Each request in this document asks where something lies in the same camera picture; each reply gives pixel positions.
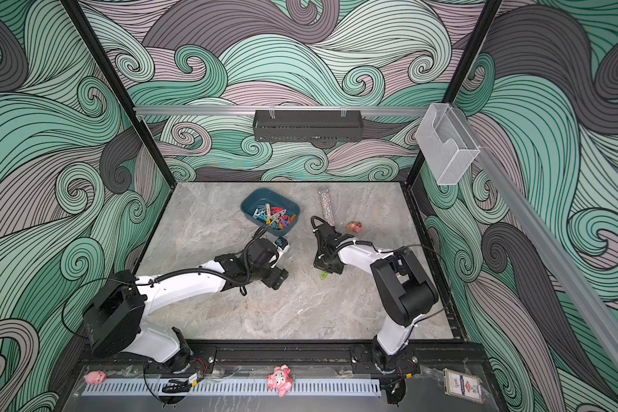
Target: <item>wave pattern wallpaper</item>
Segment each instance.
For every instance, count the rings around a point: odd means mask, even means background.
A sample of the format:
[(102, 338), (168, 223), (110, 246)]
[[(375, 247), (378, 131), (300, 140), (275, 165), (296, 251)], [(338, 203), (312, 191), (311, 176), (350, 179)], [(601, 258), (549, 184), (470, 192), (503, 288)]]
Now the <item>wave pattern wallpaper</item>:
[[(513, 0), (508, 7), (530, 3)], [(484, 0), (81, 0), (136, 105), (441, 101)], [(180, 181), (405, 180), (420, 119), (358, 143), (255, 142), (252, 117), (154, 116)]]
[[(502, 11), (457, 98), (618, 319), (618, 1)], [(618, 372), (474, 163), (420, 209), (512, 411), (618, 411)]]
[(58, 0), (0, 1), (0, 411), (55, 407), (84, 344), (61, 302), (132, 268), (167, 199), (101, 78)]

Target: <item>blue plastic bin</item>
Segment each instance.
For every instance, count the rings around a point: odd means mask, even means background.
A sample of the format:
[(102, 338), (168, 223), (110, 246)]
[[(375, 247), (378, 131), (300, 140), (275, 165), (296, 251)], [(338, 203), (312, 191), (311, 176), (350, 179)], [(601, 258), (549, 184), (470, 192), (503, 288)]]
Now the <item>blue plastic bin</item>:
[(288, 200), (279, 193), (272, 192), (268, 188), (258, 188), (254, 192), (250, 193), (250, 195), (247, 196), (245, 200), (240, 204), (240, 210), (242, 210), (242, 212), (245, 214), (245, 216), (247, 216), (249, 220), (253, 221), (258, 226), (263, 226), (265, 225), (265, 222), (252, 217), (252, 215), (256, 210), (256, 205), (266, 203), (270, 203), (270, 206), (286, 209), (286, 214), (288, 216), (297, 215), (297, 217), (282, 230), (276, 230), (272, 227), (268, 228), (268, 232), (277, 237), (286, 235), (288, 231), (290, 231), (293, 226), (295, 226), (298, 219), (300, 218), (300, 207), (297, 205), (297, 203)]

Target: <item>black metal frame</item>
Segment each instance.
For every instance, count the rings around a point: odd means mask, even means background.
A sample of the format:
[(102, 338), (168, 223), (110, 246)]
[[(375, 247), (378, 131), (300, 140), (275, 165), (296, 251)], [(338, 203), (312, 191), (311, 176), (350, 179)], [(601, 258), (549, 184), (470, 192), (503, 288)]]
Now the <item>black metal frame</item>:
[[(424, 225), (424, 221), (421, 218), (419, 208), (416, 206), (416, 200), (410, 190), (410, 186), (401, 183), (401, 190), (403, 191), (407, 208), (410, 210), (410, 216), (412, 216), (412, 221), (414, 222), (414, 227), (416, 227), (416, 233), (419, 235), (421, 244), (425, 244), (427, 247), (434, 250), (434, 245), (428, 235), (428, 230)], [(439, 299), (442, 301), (444, 306), (444, 314), (446, 315), (449, 325), (451, 326), (453, 339), (455, 342), (464, 342), (467, 340), (467, 331), (465, 330), (465, 326), (463, 325), (460, 314), (458, 313), (458, 308), (456, 307), (455, 302), (453, 302), (453, 299), (451, 299), (451, 288), (444, 272), (442, 271), (442, 266), (439, 261), (440, 257), (435, 252), (427, 249), (424, 249), (424, 255), (428, 261), (430, 274), (432, 275), (435, 286), (437, 287), (437, 292), (439, 292)]]
[[(336, 375), (366, 374), (379, 379), (382, 384), (395, 380), (398, 375), (383, 375), (366, 359), (363, 352), (371, 349), (370, 340), (188, 340), (194, 356), (201, 358), (207, 365), (207, 373), (217, 376), (229, 376), (242, 368), (274, 367), (288, 364), (294, 367), (324, 367), (334, 370)], [(89, 345), (85, 346), (76, 366), (67, 379), (65, 392), (60, 399), (66, 399), (73, 390), (84, 366), (98, 366), (106, 363), (118, 365), (144, 365), (148, 374), (160, 374), (164, 378), (184, 378), (195, 370), (202, 369), (200, 363), (183, 374), (165, 374), (158, 364), (139, 355), (119, 353), (112, 358), (96, 358)], [(452, 340), (411, 340), (403, 350), (399, 361), (400, 374), (418, 373), (420, 366), (441, 369), (448, 367), (463, 373), (469, 371), (467, 364), (479, 364), (484, 372), (483, 379), (501, 412), (507, 412), (502, 391), (492, 370), (483, 345), (471, 342), (453, 342)], [(59, 401), (55, 411), (63, 408)]]
[[(82, 12), (78, 0), (61, 0), (64, 8), (73, 21), (76, 29), (80, 33), (83, 41), (87, 45), (91, 54), (93, 55), (99, 69), (105, 75), (108, 85), (115, 93), (117, 100), (126, 111), (128, 118), (132, 122), (137, 133), (140, 135), (142, 142), (149, 150), (149, 153), (153, 157), (156, 165), (161, 170), (165, 181), (171, 187), (169, 196), (161, 210), (161, 214), (158, 217), (154, 229), (149, 235), (146, 242), (144, 251), (148, 248), (153, 233), (162, 218), (162, 215), (170, 201), (170, 198), (174, 192), (176, 181), (165, 162), (163, 156), (159, 152), (156, 142), (151, 135), (151, 132), (147, 125), (139, 120), (134, 112), (134, 104), (123, 86), (121, 80), (118, 78), (115, 68), (110, 63), (105, 50), (101, 46), (98, 37), (90, 26), (85, 14)], [(478, 19), (469, 41), (465, 48), (465, 53), (459, 62), (453, 79), (449, 83), (442, 102), (453, 103), (457, 95), (458, 90), (462, 86), (469, 69), (478, 55), (478, 51), (485, 39), (485, 36), (492, 24), (492, 21), (496, 15), (497, 10), (502, 0), (488, 0), (483, 8), (483, 11)], [(412, 184), (419, 177), (420, 168), (425, 162), (422, 153), (416, 157), (411, 170), (407, 176), (407, 179), (403, 182), (397, 182), (403, 191), (405, 201), (407, 203), (412, 221), (416, 227), (417, 234), (422, 244), (427, 245), (433, 249), (433, 244), (424, 225), (423, 219), (419, 213), (419, 208), (416, 203), (416, 199), (412, 193)], [(498, 408), (501, 411), (506, 411), (507, 406), (503, 400), (502, 391), (500, 390), (497, 381), (492, 372), (492, 367), (488, 361), (488, 357), (482, 345), (478, 343), (471, 343), (467, 341), (467, 335), (462, 324), (461, 317), (455, 306), (455, 303), (451, 300), (451, 293), (449, 283), (445, 274), (442, 271), (439, 264), (439, 257), (432, 251), (424, 250), (426, 259), (430, 266), (430, 270), (437, 286), (439, 296), (443, 302), (445, 308), (445, 314), (449, 320), (451, 331), (453, 332), (454, 339), (452, 340), (411, 340), (408, 347), (404, 350), (402, 358), (412, 358), (416, 356), (419, 359), (419, 363), (422, 362), (479, 362), (483, 366), (486, 375), (486, 382), (490, 384), (488, 390), (491, 391), (495, 397)], [(135, 264), (134, 272), (140, 266), (141, 258)], [(371, 364), (366, 362), (353, 363), (352, 359), (357, 353), (361, 353), (362, 348), (368, 348), (371, 345), (371, 340), (272, 340), (272, 341), (207, 341), (207, 340), (188, 340), (190, 347), (196, 353), (197, 357), (209, 358), (213, 357), (215, 361), (210, 364), (209, 372), (215, 368), (224, 369), (224, 373), (228, 373), (230, 369), (236, 366), (247, 365), (280, 365), (282, 363), (288, 363), (289, 365), (321, 365), (333, 368), (342, 368), (352, 371), (353, 373), (369, 373), (373, 377), (379, 377), (385, 379), (384, 376), (379, 376), (376, 371), (371, 368)], [(129, 355), (126, 353), (119, 353), (116, 357), (110, 359), (97, 359), (91, 354), (89, 345), (85, 347), (85, 350), (80, 356), (80, 360), (76, 364), (72, 374), (68, 377), (68, 384), (65, 386), (66, 393), (60, 394), (60, 401), (57, 403), (55, 410), (61, 410), (64, 406), (64, 400), (68, 397), (68, 394), (72, 390), (72, 387), (78, 378), (82, 367), (84, 365), (104, 363), (104, 362), (133, 362), (142, 363), (146, 362), (145, 359), (137, 355)], [(149, 364), (150, 368), (155, 371), (156, 366)], [(401, 372), (411, 372), (409, 369), (410, 363), (401, 368)]]
[[(455, 103), (455, 98), (458, 96), (458, 92), (460, 91), (462, 84), (465, 82), (465, 78), (467, 78), (469, 70), (476, 61), (478, 52), (485, 41), (485, 36), (488, 35), (488, 31), (492, 26), (492, 21), (497, 15), (501, 5), (502, 0), (486, 1), (483, 6), (483, 10), (481, 10), (480, 16), (478, 17), (476, 26), (474, 26), (473, 31), (469, 35), (469, 41), (467, 41), (467, 45), (465, 46), (465, 52), (462, 54), (458, 65), (455, 67), (455, 73), (453, 73), (453, 78), (449, 82), (449, 87), (447, 87), (444, 93), (442, 103)], [(410, 172), (407, 174), (405, 183), (408, 185), (413, 184), (416, 177), (419, 176), (419, 170), (421, 169), (423, 162), (423, 158), (419, 158), (419, 156), (416, 157)]]
[(142, 143), (147, 147), (151, 157), (156, 162), (156, 165), (162, 172), (163, 177), (165, 177), (165, 181), (171, 188), (174, 188), (176, 186), (176, 179), (174, 179), (172, 171), (169, 169), (169, 166), (163, 158), (163, 155), (160, 153), (160, 150), (158, 150), (149, 128), (143, 121), (137, 118), (135, 110), (133, 109), (135, 105), (123, 83), (119, 79), (115, 68), (110, 63), (110, 60), (107, 57), (99, 38), (91, 28), (90, 22), (87, 20), (85, 13), (82, 12), (78, 0), (61, 0), (61, 2), (76, 27), (76, 30), (80, 34), (80, 37), (82, 37), (85, 45), (90, 50), (96, 64), (101, 72), (103, 72), (103, 75), (112, 89), (112, 92), (115, 94), (116, 99), (119, 101), (124, 111), (126, 111), (128, 118), (133, 124), (133, 128), (135, 128), (135, 131), (140, 136)]

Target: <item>red wire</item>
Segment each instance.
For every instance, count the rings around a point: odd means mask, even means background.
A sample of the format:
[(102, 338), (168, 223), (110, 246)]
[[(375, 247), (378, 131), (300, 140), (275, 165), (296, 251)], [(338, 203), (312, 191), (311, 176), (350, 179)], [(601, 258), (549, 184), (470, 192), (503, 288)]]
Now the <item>red wire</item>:
[(200, 358), (195, 358), (194, 360), (199, 361), (199, 362), (201, 362), (201, 363), (202, 363), (202, 366), (204, 367), (204, 373), (206, 373), (206, 370), (208, 370), (208, 369), (206, 368), (206, 363), (204, 363), (204, 361), (203, 361), (202, 359), (200, 359)]

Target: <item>pink pig keychain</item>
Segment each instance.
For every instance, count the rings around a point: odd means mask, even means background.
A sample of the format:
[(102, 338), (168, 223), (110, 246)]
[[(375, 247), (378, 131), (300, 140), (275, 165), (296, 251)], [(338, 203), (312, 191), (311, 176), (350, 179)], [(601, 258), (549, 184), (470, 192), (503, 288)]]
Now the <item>pink pig keychain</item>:
[(275, 367), (275, 371), (272, 375), (268, 375), (268, 390), (279, 391), (279, 397), (286, 395), (286, 392), (293, 386), (293, 380), (290, 378), (290, 369), (286, 365), (281, 367)]
[(93, 372), (85, 375), (85, 382), (88, 385), (98, 385), (100, 383), (103, 383), (106, 378), (107, 375), (105, 374), (105, 372), (103, 372), (102, 370), (94, 370)]

